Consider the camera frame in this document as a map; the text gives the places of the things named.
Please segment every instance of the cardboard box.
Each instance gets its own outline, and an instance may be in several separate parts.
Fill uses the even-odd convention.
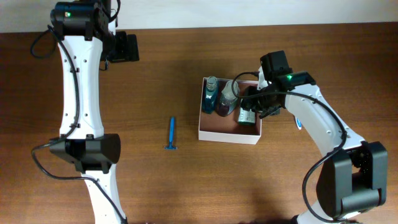
[[[199,115],[199,140],[203,141],[218,141],[241,144],[256,144],[261,137],[262,120],[259,115],[256,115],[256,124],[254,126],[245,126],[238,124],[238,116],[240,110],[240,100],[235,110],[228,116],[222,117],[217,114],[217,111],[212,114],[206,114],[201,109],[203,103],[203,94],[206,87],[207,78],[203,79],[200,115]],[[218,79],[218,100],[220,99],[221,91],[224,89],[228,79]],[[257,86],[257,81],[243,81],[237,80],[241,95],[247,86]]]

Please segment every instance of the purple liquid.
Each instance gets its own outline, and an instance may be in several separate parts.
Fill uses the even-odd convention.
[[[229,106],[220,103],[220,105],[219,105],[219,107],[218,107],[217,113],[218,113],[218,115],[220,115],[220,116],[227,116],[227,115],[229,115],[229,114],[230,114],[230,112],[229,112]]]

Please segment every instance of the small bottle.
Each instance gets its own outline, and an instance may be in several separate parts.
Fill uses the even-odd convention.
[[[205,94],[203,96],[203,103],[201,107],[205,113],[211,114],[216,108],[216,101],[218,95],[218,80],[216,77],[209,77],[207,79]]]
[[[237,82],[234,83],[234,91],[239,95],[240,89]],[[228,81],[221,92],[220,102],[218,104],[217,113],[220,116],[227,116],[235,109],[238,102],[237,97],[232,92],[232,80]]]

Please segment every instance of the wooden table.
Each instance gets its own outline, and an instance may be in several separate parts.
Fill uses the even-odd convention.
[[[141,61],[111,64],[99,88],[106,133],[122,140],[117,180],[131,223],[270,223],[306,210],[302,179],[320,153],[287,111],[263,121],[255,146],[198,140],[202,78],[257,70],[276,50],[310,72],[357,133],[388,149],[387,202],[358,220],[396,222],[398,23],[128,32],[138,36]],[[94,223],[85,184],[49,179],[30,156],[57,136],[63,107],[59,53],[32,58],[37,35],[0,34],[0,223]],[[177,151],[163,149],[171,116]],[[54,174],[78,175],[48,151],[39,159]]]

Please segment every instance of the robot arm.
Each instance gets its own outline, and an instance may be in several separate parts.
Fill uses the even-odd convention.
[[[302,122],[322,156],[339,146],[342,134],[346,132],[342,150],[323,164],[317,184],[318,201],[312,205],[312,210],[322,218],[338,223],[336,220],[351,218],[384,204],[387,151],[383,145],[379,142],[367,143],[349,128],[326,102],[315,80],[307,72],[293,73],[283,51],[263,56],[261,65],[257,91],[251,91],[258,97],[243,99],[241,106],[244,110],[257,111],[265,117],[275,108],[287,109]],[[301,93],[313,100],[297,95],[268,95],[272,92]],[[331,109],[344,130],[318,101]],[[353,174],[352,165],[359,167],[360,171]],[[310,211],[296,216],[292,222],[329,223],[321,221]]]
[[[108,62],[139,60],[136,36],[116,32],[118,11],[111,16],[110,0],[58,2],[51,12],[54,28],[49,27],[65,51],[61,50],[64,110],[60,139],[48,146],[51,153],[81,172],[97,224],[127,223],[116,183],[121,142],[117,134],[104,134],[98,83],[100,61],[105,61],[107,68]],[[46,174],[56,179],[78,179]]]

